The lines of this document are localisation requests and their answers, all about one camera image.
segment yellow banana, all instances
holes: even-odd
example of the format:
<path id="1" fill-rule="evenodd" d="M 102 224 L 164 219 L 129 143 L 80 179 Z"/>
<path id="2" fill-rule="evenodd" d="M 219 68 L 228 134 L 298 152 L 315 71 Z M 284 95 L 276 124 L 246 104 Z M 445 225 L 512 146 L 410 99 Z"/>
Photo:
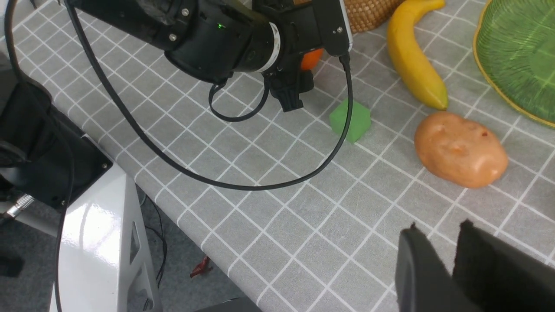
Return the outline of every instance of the yellow banana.
<path id="1" fill-rule="evenodd" d="M 449 105 L 447 89 L 418 46 L 414 25 L 424 14 L 444 6 L 445 0 L 405 0 L 387 28 L 387 49 L 401 79 L 418 100 L 439 110 Z"/>

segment table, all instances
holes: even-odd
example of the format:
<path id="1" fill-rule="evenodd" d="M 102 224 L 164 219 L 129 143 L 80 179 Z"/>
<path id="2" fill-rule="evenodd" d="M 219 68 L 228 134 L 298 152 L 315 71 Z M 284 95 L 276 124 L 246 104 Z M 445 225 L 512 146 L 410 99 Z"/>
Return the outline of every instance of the table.
<path id="1" fill-rule="evenodd" d="M 15 37 L 23 70 L 264 311 L 396 311 L 397 238 L 412 222 L 448 269 L 465 219 L 555 267 L 555 131 L 513 111 L 478 71 L 471 45 L 483 1 L 446 2 L 418 24 L 417 40 L 446 82 L 449 110 L 488 126 L 511 160 L 499 181 L 479 190 L 438 179 L 418 161 L 412 138 L 433 111 L 392 69 L 386 26 L 356 35 L 351 53 L 355 100 L 371 108 L 371 130 L 308 183 L 258 193 L 208 187 L 156 157 L 107 97 L 54 2 Z M 315 69 L 316 88 L 302 95 L 305 109 L 283 113 L 270 99 L 255 118 L 230 125 L 208 111 L 209 85 L 176 70 L 160 50 L 80 16 L 138 122 L 197 173 L 283 182 L 315 168 L 335 145 L 328 116 L 346 98 L 337 59 L 324 57 Z M 260 76 L 236 74 L 215 107 L 247 112 L 262 86 Z"/>

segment orange foam potato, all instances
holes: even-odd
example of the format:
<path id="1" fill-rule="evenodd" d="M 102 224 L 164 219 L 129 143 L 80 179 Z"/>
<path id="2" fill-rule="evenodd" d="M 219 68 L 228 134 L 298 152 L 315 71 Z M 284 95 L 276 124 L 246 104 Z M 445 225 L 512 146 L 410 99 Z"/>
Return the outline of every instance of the orange foam potato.
<path id="1" fill-rule="evenodd" d="M 491 184 L 509 164 L 494 133 L 449 112 L 437 112 L 422 121 L 416 129 L 415 148 L 431 173 L 466 188 Z"/>

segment green plate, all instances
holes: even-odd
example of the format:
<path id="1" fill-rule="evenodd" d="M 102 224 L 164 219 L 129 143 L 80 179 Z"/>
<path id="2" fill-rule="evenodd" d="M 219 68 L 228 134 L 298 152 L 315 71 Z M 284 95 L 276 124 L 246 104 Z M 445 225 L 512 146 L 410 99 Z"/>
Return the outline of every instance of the green plate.
<path id="1" fill-rule="evenodd" d="M 512 107 L 555 127 L 555 0 L 490 0 L 474 55 Z"/>

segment green foam block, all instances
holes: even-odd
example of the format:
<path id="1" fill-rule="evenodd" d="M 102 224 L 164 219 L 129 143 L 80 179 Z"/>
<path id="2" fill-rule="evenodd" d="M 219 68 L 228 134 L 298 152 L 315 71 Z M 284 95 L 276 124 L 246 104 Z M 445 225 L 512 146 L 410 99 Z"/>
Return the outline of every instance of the green foam block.
<path id="1" fill-rule="evenodd" d="M 331 114 L 330 124 L 331 129 L 337 134 L 341 135 L 345 127 L 345 120 L 347 119 L 347 107 L 349 100 L 345 99 Z M 347 132 L 347 141 L 355 143 L 362 137 L 363 134 L 370 129 L 370 110 L 362 106 L 360 103 L 353 102 L 351 126 Z"/>

